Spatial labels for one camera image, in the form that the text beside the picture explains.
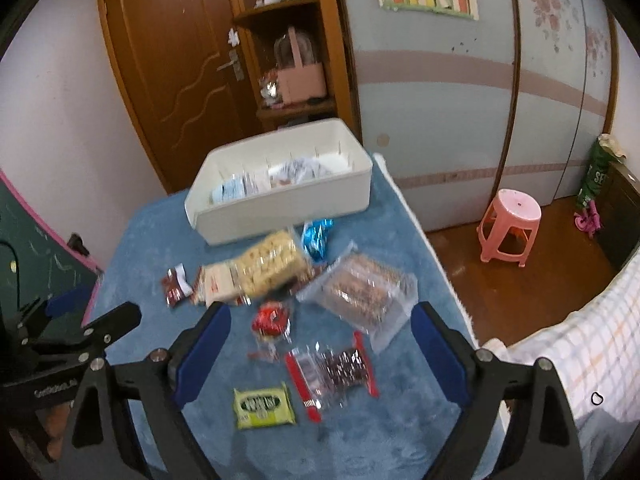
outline blue tablecloth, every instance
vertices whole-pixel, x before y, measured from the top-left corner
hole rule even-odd
[[[142,208],[131,220],[104,276],[92,319],[124,301],[139,304],[142,323],[108,350],[112,364],[143,359],[168,348],[181,330],[195,325],[203,306],[185,302],[175,310],[164,303],[159,280],[169,267],[183,263],[192,280],[201,264],[241,254],[257,241],[240,240],[210,247],[191,229],[184,213],[186,192]],[[456,299],[437,262],[404,206],[374,163],[369,208],[335,219],[329,257],[354,240],[374,258],[418,277],[420,300],[430,301],[449,327],[470,339]],[[372,356],[380,398],[354,388],[343,408],[327,412],[322,424],[306,418],[292,389],[296,426],[236,429],[233,389],[290,384],[282,364],[252,362],[250,333],[254,307],[232,309],[231,334],[195,402],[183,409],[200,446],[223,479],[421,479],[452,430],[460,409],[448,402],[415,343],[407,324],[379,356]],[[298,310],[292,330],[297,345],[319,341],[344,348],[353,329],[313,304]],[[148,462],[163,469],[139,402],[132,414]],[[484,478],[495,463],[504,432],[494,427],[476,471]]]

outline pink container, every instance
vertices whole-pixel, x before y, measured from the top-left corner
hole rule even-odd
[[[501,189],[484,213],[480,225],[476,228],[482,246],[480,260],[487,263],[492,258],[505,262],[518,262],[524,267],[527,257],[538,234],[542,210],[533,197],[514,189]],[[482,228],[493,223],[488,238],[484,238]],[[498,250],[508,232],[524,238],[525,249],[522,254],[507,254]]]
[[[322,63],[302,64],[296,29],[289,27],[289,41],[295,66],[278,70],[278,87],[286,105],[303,103],[311,97],[326,97]]]

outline checkered bedsheet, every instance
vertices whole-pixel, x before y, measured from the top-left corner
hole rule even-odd
[[[532,364],[550,358],[566,390],[580,437],[585,474],[601,478],[640,420],[640,252],[606,290],[560,324],[505,348],[500,359]]]

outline stool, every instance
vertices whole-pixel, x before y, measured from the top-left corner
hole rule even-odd
[[[480,225],[476,228],[478,239],[482,246],[480,260],[487,263],[492,258],[505,262],[518,262],[524,267],[527,257],[533,247],[533,242],[538,234],[542,211],[538,202],[528,194],[514,189],[501,189],[489,204]],[[484,238],[482,228],[484,224],[493,223],[488,238]],[[507,254],[500,252],[498,248],[507,233],[513,233],[526,241],[522,254]]]

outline wooden door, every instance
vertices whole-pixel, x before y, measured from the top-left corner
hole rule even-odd
[[[140,141],[169,192],[207,153],[261,133],[229,0],[98,0],[111,65]]]

